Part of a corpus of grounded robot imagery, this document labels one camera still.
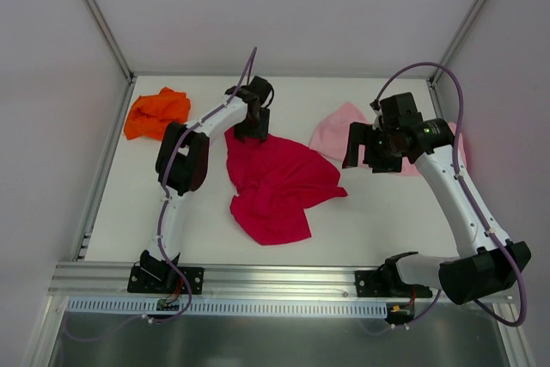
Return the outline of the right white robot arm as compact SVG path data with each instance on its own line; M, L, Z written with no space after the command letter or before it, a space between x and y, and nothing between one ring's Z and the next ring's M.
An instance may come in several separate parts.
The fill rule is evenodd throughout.
M457 252L455 257L394 255L382 264L376 282L392 296L411 285L438 289L458 305L519 285L531 251L526 242L511 240L480 198L461 158L458 130L443 119L423 119L410 93L371 106L375 123L349 127L344 168L366 164L373 173L399 173L409 161L435 195Z

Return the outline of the pink t shirt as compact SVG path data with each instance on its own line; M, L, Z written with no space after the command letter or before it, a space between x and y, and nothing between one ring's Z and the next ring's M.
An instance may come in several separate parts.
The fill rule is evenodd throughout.
M369 123L361 110L347 101L317 125L310 139L309 148L319 152L324 157L342 162L345 157L347 138L352 122ZM466 167L467 157L462 134L459 138L459 153L463 166ZM406 158L403 159L401 172L397 174L420 176L415 166Z

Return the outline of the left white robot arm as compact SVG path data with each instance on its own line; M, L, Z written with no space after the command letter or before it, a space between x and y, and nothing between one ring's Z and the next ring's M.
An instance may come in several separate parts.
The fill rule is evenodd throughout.
M156 158L161 207L148 247L132 268L128 291L133 293L191 293L190 277L178 266L184 221L193 194L205 182L210 146L225 132L244 142L263 143L269 132L269 106L274 87L255 76L244 86L225 92L209 113L184 124L171 122Z

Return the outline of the red t shirt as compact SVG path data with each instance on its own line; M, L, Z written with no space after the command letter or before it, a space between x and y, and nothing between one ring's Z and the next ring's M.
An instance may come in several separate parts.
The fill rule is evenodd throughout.
M224 134L227 171L236 190L229 211L261 246L301 242L311 237L305 211L345 198L340 172L318 152L269 135L267 140Z

